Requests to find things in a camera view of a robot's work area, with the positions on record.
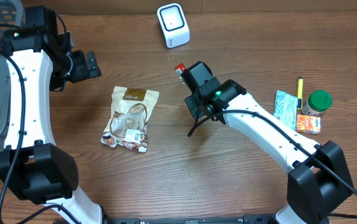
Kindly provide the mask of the red stick sachet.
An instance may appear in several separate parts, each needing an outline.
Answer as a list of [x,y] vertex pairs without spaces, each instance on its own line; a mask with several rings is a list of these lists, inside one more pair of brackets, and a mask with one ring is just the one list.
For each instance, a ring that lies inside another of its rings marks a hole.
[[185,72],[186,67],[185,67],[184,63],[179,63],[177,66],[175,66],[174,69],[175,69],[176,73],[179,76],[181,76]]

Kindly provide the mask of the beige brown snack pouch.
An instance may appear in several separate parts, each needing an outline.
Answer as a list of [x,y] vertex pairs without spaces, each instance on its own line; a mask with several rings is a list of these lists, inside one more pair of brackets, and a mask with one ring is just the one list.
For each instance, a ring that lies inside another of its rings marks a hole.
[[148,121],[158,98],[158,91],[116,86],[112,93],[110,119],[101,143],[146,153]]

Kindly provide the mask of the teal wet wipes pack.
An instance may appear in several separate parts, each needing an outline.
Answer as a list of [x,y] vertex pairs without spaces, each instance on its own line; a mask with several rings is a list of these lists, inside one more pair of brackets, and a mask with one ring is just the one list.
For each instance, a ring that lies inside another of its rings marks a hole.
[[292,130],[296,130],[298,98],[277,90],[273,116]]

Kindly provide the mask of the yellow highlighter marker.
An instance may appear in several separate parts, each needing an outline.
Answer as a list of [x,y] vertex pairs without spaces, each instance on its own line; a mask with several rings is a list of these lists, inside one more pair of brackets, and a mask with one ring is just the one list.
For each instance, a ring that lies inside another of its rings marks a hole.
[[299,77],[297,80],[297,110],[300,111],[302,109],[302,103],[303,103],[303,78]]

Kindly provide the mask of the orange tissue pack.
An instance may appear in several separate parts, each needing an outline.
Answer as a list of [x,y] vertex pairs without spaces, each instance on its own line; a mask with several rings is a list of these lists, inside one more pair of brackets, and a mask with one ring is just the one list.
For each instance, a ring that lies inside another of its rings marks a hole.
[[316,116],[297,115],[296,131],[301,133],[318,134],[321,131],[321,118]]

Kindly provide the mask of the green lid white jar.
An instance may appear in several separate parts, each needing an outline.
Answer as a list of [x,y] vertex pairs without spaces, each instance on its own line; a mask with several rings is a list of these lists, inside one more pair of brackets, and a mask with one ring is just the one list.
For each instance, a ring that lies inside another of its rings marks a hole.
[[333,99],[325,90],[314,91],[304,102],[301,112],[307,116],[319,116],[331,107]]

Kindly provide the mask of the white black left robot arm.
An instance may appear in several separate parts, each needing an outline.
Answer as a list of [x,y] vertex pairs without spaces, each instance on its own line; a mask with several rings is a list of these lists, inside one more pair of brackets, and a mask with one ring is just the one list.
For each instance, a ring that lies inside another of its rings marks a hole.
[[57,147],[50,125],[50,93],[99,77],[95,54],[74,50],[72,34],[59,33],[62,19],[49,8],[26,8],[25,20],[24,27],[7,26],[0,46],[11,78],[2,193],[55,210],[68,223],[106,223],[103,208],[79,187],[76,161]]

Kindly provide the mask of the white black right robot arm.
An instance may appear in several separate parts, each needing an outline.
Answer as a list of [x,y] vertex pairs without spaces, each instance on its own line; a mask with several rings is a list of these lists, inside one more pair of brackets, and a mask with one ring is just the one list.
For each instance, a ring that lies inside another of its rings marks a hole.
[[185,99],[196,123],[220,121],[256,143],[288,177],[287,202],[270,223],[328,223],[351,196],[353,182],[340,146],[324,145],[286,127],[234,80],[220,83],[203,62],[175,68],[191,90]]

